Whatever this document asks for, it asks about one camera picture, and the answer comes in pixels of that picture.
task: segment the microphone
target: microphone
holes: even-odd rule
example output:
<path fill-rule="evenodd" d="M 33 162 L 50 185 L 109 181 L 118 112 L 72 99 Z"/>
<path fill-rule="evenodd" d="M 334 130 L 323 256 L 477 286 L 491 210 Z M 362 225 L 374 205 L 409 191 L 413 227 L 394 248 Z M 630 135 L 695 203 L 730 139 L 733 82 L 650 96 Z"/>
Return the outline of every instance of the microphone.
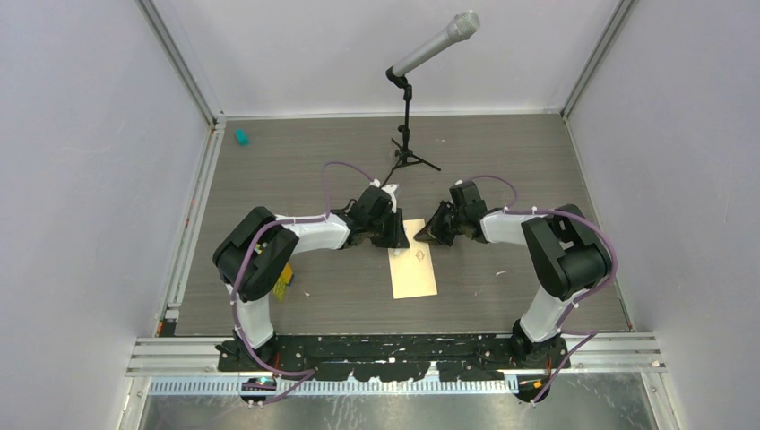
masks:
<path fill-rule="evenodd" d="M 473 11 L 460 13 L 452 19 L 445 29 L 441 30 L 432 39 L 423 43 L 412 51 L 411 54 L 402 58 L 385 71 L 385 75 L 391 82 L 399 85 L 399 81 L 406 73 L 411 72 L 417 66 L 425 63 L 444 49 L 456 42 L 467 40 L 480 28 L 480 18 Z"/>

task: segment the microphone stand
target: microphone stand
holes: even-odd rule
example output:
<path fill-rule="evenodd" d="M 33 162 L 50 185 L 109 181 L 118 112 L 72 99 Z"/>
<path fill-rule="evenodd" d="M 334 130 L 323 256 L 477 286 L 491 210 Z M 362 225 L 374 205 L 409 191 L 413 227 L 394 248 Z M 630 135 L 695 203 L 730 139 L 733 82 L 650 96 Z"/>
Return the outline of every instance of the microphone stand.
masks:
<path fill-rule="evenodd" d="M 398 147 L 398 149 L 393 153 L 396 158 L 398 158 L 398 161 L 396 161 L 395 166 L 391 168 L 391 172 L 388 173 L 388 176 L 383 181 L 382 186 L 385 186 L 388 183 L 388 180 L 391 179 L 391 175 L 398 168 L 406 168 L 407 166 L 414 166 L 415 164 L 427 164 L 428 166 L 440 172 L 440 167 L 428 162 L 418 155 L 414 155 L 414 152 L 409 149 L 409 104 L 411 102 L 411 85 L 407 81 L 406 76 L 398 77 L 394 75 L 392 67 L 385 71 L 385 76 L 387 76 L 388 80 L 393 82 L 397 87 L 404 90 L 403 99 L 404 102 L 406 102 L 406 108 L 404 111 L 404 124 L 399 125 L 398 128 L 399 132 L 402 134 L 402 144 L 400 145 L 395 139 L 391 139 L 391 142 L 393 142 L 393 144 Z"/>

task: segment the table surface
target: table surface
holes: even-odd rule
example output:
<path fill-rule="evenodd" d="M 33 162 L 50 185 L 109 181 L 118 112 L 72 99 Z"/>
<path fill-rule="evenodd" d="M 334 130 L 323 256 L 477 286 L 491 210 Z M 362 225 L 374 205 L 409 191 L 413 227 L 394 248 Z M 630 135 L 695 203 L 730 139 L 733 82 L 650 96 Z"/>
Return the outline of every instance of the table surface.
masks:
<path fill-rule="evenodd" d="M 381 179 L 394 163 L 390 138 L 400 117 L 249 120 L 227 124 L 203 216 L 178 335 L 229 334 L 229 297 L 212 264 L 219 243 L 255 206 L 305 216 L 324 212 L 320 169 L 347 161 Z M 235 131 L 250 143 L 240 146 Z M 458 179 L 479 174 L 508 178 L 520 192 L 517 208 L 592 208 L 569 135 L 557 115 L 413 116 L 410 147 L 443 169 L 398 170 L 405 219 L 424 218 L 448 200 Z M 342 207 L 367 187 L 344 167 L 329 168 L 332 206 Z M 478 181 L 489 207 L 512 199 L 497 181 Z M 530 257 L 518 245 L 484 245 L 460 237 L 453 247 L 431 247 L 438 294 L 393 299 L 387 250 L 365 243 L 314 251 L 291 259 L 295 279 L 282 302 L 272 299 L 274 329 L 282 334 L 446 333 L 510 331 L 535 295 Z M 575 330 L 627 330 L 614 288 L 583 302 L 566 322 Z"/>

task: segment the paper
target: paper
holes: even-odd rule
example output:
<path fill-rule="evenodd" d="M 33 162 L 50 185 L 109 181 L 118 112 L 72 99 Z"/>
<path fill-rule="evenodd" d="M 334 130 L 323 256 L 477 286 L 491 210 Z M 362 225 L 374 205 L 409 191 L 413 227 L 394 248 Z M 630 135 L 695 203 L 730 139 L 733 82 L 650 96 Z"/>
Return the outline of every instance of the paper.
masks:
<path fill-rule="evenodd" d="M 391 282 L 393 298 L 435 296 L 438 294 L 436 275 L 433 273 L 433 259 L 430 245 L 414 240 L 414 235 L 425 227 L 424 219 L 407 219 L 404 230 L 409 239 L 410 248 L 389 249 L 388 260 L 391 264 Z"/>

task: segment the white panel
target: white panel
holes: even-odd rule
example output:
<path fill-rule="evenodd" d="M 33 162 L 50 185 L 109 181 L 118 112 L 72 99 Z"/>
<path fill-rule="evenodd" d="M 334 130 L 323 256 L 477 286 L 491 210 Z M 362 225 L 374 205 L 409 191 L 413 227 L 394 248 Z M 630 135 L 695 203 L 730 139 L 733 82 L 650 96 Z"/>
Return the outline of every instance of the white panel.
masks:
<path fill-rule="evenodd" d="M 638 2 L 571 117 L 686 428 L 757 428 L 760 3 Z"/>
<path fill-rule="evenodd" d="M 480 30 L 409 74 L 413 109 L 559 110 L 617 0 L 157 3 L 225 114 L 293 116 L 401 112 L 385 69 L 468 9 Z"/>
<path fill-rule="evenodd" d="M 114 428 L 206 124 L 133 1 L 0 12 L 0 428 Z"/>

